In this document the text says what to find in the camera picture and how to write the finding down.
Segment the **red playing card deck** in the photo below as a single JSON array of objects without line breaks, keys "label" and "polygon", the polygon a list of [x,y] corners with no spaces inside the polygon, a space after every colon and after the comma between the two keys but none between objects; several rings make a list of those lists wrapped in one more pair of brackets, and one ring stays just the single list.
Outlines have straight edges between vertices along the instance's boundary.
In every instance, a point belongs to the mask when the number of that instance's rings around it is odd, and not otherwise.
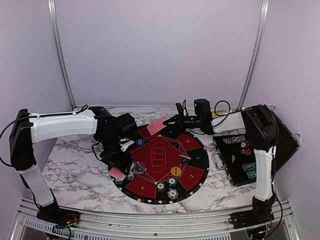
[{"label": "red playing card deck", "polygon": [[123,181],[126,178],[126,175],[116,167],[112,167],[111,170],[109,170],[109,175],[119,181]]}]

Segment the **blue small blind button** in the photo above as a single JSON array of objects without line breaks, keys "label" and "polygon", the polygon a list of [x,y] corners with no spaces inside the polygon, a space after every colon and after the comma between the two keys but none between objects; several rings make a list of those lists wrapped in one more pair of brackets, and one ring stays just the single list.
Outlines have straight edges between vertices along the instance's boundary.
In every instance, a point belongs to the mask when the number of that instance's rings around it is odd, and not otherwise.
[{"label": "blue small blind button", "polygon": [[139,138],[135,141],[135,144],[139,147],[142,147],[145,144],[145,140],[143,138]]}]

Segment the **triangular all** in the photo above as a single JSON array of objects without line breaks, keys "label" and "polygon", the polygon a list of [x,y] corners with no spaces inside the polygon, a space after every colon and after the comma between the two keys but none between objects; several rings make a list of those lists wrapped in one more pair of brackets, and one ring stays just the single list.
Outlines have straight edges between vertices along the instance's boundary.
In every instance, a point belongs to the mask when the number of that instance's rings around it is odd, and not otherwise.
[{"label": "triangular all", "polygon": [[179,164],[180,165],[184,165],[188,162],[190,162],[192,160],[191,157],[187,156],[187,155],[182,155],[182,154],[179,154],[178,155],[178,159],[179,159]]}]

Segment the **orange big blind button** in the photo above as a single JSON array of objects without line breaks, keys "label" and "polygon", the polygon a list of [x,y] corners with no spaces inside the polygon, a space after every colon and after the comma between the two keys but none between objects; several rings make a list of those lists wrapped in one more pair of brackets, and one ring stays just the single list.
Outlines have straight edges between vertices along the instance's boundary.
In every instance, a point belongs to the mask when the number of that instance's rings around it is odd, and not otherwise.
[{"label": "orange big blind button", "polygon": [[182,169],[179,166],[174,166],[170,169],[170,174],[179,177],[182,174]]}]

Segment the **chip stack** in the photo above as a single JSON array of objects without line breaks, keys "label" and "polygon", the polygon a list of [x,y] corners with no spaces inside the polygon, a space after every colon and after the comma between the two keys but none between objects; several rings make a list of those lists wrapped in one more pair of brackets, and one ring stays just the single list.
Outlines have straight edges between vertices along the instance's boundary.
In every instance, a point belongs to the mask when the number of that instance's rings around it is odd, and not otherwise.
[{"label": "chip stack", "polygon": [[163,192],[166,189],[166,185],[162,182],[156,184],[156,191]]}]

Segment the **green chips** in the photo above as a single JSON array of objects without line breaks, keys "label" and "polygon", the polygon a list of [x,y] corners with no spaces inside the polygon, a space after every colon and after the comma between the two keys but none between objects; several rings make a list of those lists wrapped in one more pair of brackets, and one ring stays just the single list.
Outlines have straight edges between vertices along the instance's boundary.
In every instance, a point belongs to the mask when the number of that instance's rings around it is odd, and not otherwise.
[{"label": "green chips", "polygon": [[176,178],[173,178],[173,177],[170,177],[168,180],[167,180],[167,185],[169,187],[175,187],[177,185],[177,179]]}]

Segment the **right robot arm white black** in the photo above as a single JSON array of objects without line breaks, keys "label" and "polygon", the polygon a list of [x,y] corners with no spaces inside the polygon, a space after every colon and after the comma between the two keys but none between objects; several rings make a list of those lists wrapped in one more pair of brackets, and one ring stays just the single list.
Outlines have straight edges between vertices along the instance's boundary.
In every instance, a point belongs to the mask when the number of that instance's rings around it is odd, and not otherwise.
[{"label": "right robot arm white black", "polygon": [[194,115],[189,115],[184,104],[176,103],[178,113],[165,120],[165,126],[175,126],[181,130],[200,129],[207,135],[245,129],[247,139],[253,147],[256,162],[256,189],[252,198],[252,209],[247,219],[258,224],[271,211],[275,202],[272,162],[276,156],[279,136],[277,122],[266,105],[255,105],[224,115],[217,115],[207,99],[194,100]]}]

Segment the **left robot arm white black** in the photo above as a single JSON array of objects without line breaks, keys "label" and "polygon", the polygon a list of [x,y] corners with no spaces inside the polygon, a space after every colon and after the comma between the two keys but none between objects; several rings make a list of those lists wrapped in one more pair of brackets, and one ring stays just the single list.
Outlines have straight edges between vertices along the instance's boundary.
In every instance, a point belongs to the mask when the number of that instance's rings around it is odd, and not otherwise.
[{"label": "left robot arm white black", "polygon": [[43,177],[34,155],[34,145],[63,137],[93,136],[102,146],[100,161],[127,176],[133,165],[131,154],[124,148],[132,141],[137,124],[129,113],[113,116],[103,106],[84,105],[79,110],[57,113],[30,113],[21,109],[9,136],[10,167],[14,168],[31,191],[38,211],[53,223],[67,215]]}]

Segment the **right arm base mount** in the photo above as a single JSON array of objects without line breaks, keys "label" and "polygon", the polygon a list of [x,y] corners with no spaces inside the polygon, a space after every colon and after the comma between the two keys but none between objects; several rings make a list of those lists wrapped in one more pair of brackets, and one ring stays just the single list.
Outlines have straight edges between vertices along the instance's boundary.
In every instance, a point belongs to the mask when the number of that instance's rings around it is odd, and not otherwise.
[{"label": "right arm base mount", "polygon": [[272,222],[274,219],[275,217],[271,211],[268,211],[263,215],[255,216],[254,211],[251,209],[232,213],[228,222],[233,225],[234,229],[240,229]]}]

